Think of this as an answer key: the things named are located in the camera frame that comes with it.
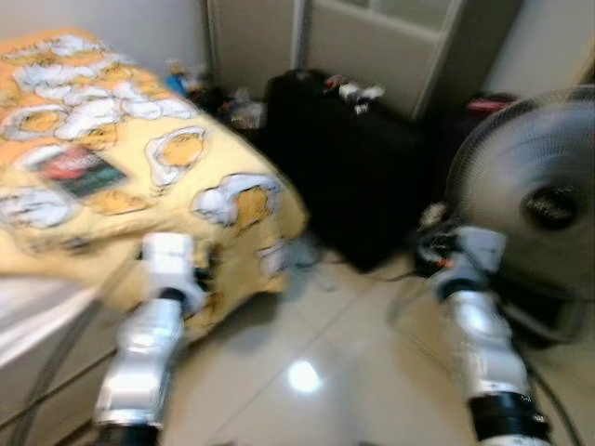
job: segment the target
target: black suitcase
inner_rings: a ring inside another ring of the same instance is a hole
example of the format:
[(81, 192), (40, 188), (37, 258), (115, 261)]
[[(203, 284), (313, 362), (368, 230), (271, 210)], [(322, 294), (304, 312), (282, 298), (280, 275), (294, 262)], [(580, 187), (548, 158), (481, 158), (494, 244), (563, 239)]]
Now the black suitcase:
[(360, 270), (390, 255), (427, 203), (421, 132), (379, 103), (357, 114), (321, 72), (269, 82), (259, 144), (294, 182), (314, 230)]

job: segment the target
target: wall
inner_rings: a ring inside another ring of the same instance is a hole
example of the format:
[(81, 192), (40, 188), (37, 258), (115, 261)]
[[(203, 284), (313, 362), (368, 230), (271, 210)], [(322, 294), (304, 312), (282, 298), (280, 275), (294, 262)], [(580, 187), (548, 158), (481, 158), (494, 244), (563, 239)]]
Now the wall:
[(63, 26), (91, 31), (141, 66), (203, 66), (201, 0), (2, 0), (0, 39)]
[(593, 0), (525, 0), (484, 88), (531, 96), (569, 86), (594, 35)]

